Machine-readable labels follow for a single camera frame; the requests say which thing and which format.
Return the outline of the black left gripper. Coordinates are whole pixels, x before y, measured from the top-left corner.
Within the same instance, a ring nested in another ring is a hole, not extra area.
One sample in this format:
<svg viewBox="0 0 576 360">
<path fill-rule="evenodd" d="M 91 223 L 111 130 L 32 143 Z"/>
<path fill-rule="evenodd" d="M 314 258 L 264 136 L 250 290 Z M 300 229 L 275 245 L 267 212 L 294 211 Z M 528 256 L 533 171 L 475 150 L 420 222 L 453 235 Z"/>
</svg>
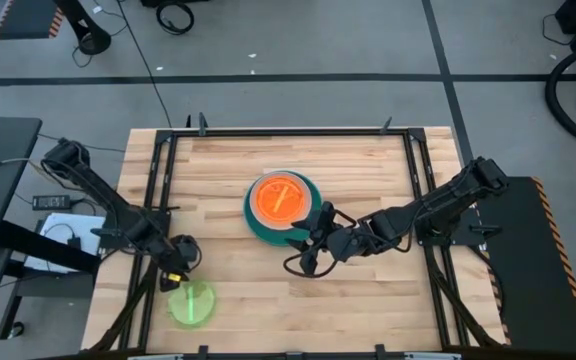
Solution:
<svg viewBox="0 0 576 360">
<path fill-rule="evenodd" d="M 160 257 L 160 268 L 165 271 L 159 276 L 162 293 L 175 290 L 176 283 L 187 282 L 189 277 L 186 273 L 192 272 L 202 261 L 202 250 L 193 236 L 178 235 L 171 238 L 169 243 L 172 248 Z"/>
</svg>

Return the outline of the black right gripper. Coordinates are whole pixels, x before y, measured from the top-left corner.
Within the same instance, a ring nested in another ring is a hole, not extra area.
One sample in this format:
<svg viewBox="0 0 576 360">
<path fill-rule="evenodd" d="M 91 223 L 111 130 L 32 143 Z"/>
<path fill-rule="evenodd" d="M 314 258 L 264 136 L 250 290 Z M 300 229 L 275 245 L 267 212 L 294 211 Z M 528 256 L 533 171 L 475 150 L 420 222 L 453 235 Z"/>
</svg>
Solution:
<svg viewBox="0 0 576 360">
<path fill-rule="evenodd" d="M 346 262 L 355 256 L 365 257 L 370 254 L 370 238 L 367 232 L 361 228 L 337 227 L 334 218 L 336 209 L 329 201 L 324 201 L 318 210 L 313 210 L 309 215 L 291 225 L 294 228 L 307 230 L 310 235 L 323 236 L 325 248 L 335 261 Z M 316 273 L 318 266 L 319 246 L 308 240 L 287 239 L 286 243 L 296 249 L 298 253 L 285 259 L 285 270 L 295 276 L 326 276 L 329 269 Z M 299 260 L 301 272 L 293 270 L 289 263 Z"/>
</svg>

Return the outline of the dark green plastic plate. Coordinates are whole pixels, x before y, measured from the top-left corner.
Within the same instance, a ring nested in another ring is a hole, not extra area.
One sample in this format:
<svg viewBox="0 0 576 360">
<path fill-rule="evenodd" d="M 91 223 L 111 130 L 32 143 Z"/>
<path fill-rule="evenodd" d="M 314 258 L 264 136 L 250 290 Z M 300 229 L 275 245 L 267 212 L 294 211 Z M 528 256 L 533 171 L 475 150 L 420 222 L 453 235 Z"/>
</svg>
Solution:
<svg viewBox="0 0 576 360">
<path fill-rule="evenodd" d="M 244 218 L 263 242 L 287 246 L 286 239 L 306 240 L 308 231 L 291 223 L 306 218 L 323 203 L 316 185 L 289 170 L 267 173 L 253 182 L 244 196 Z"/>
</svg>

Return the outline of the white sheet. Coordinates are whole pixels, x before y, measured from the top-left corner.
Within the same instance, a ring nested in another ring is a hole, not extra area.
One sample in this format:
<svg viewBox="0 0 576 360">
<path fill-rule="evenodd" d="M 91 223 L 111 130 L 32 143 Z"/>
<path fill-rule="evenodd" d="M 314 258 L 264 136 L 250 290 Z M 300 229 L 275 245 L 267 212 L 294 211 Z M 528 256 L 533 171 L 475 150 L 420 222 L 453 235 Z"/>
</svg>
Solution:
<svg viewBox="0 0 576 360">
<path fill-rule="evenodd" d="M 104 222 L 105 218 L 101 216 L 52 213 L 44 221 L 39 234 L 90 255 L 99 256 L 100 237 L 91 230 L 101 228 Z M 24 265 L 37 271 L 61 274 L 75 272 L 75 269 L 32 256 L 25 259 Z"/>
</svg>

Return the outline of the black hazard-striped platform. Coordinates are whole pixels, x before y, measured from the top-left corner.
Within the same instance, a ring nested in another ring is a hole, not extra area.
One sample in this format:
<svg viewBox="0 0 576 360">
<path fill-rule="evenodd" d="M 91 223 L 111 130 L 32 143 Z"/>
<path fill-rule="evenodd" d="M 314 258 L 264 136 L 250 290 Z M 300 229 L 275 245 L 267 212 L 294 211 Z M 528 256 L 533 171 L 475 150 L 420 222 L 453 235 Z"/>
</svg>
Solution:
<svg viewBox="0 0 576 360">
<path fill-rule="evenodd" d="M 478 210 L 484 224 L 501 228 L 487 249 L 510 346 L 576 353 L 576 279 L 541 181 L 511 177 L 508 190 Z"/>
</svg>

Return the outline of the black stand base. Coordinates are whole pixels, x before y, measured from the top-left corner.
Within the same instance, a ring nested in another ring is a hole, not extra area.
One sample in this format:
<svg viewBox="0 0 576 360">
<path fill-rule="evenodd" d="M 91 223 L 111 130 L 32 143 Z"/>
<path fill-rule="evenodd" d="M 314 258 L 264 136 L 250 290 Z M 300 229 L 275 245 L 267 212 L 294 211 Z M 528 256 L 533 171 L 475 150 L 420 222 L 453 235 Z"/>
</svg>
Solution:
<svg viewBox="0 0 576 360">
<path fill-rule="evenodd" d="M 79 0 L 53 0 L 64 14 L 78 41 L 79 50 L 85 55 L 98 55 L 111 45 L 111 36 L 86 12 Z"/>
</svg>

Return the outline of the black hazard-striped floor mat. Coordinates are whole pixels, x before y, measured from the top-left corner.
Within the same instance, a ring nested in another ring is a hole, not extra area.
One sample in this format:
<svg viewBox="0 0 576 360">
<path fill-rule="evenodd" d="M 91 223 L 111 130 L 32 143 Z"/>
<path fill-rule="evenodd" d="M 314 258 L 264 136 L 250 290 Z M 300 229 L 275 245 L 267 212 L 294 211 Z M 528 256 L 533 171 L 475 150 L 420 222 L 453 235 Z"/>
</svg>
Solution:
<svg viewBox="0 0 576 360">
<path fill-rule="evenodd" d="M 8 0 L 0 18 L 0 40 L 54 38 L 63 20 L 53 0 Z"/>
</svg>

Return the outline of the black aluminium table frame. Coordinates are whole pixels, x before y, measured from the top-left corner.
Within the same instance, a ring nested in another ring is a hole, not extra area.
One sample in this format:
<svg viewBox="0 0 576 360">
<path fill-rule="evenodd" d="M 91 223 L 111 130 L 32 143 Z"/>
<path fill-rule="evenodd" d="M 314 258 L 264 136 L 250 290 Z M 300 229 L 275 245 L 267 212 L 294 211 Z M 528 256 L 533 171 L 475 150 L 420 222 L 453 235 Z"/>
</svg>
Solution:
<svg viewBox="0 0 576 360">
<path fill-rule="evenodd" d="M 288 273 L 294 250 L 263 243 L 243 218 L 249 186 L 265 173 L 289 169 L 310 178 L 322 196 L 352 217 L 413 197 L 408 163 L 420 149 L 400 129 L 381 134 L 346 129 L 337 136 L 181 137 L 160 142 L 154 131 L 131 132 L 118 190 L 136 204 L 166 201 L 172 234 L 196 238 L 203 252 L 193 277 L 217 302 L 210 319 L 189 329 L 155 293 L 138 308 L 130 345 L 152 353 L 368 352 L 437 350 L 433 299 L 423 250 L 388 251 L 333 265 L 321 255 L 321 278 Z"/>
</svg>

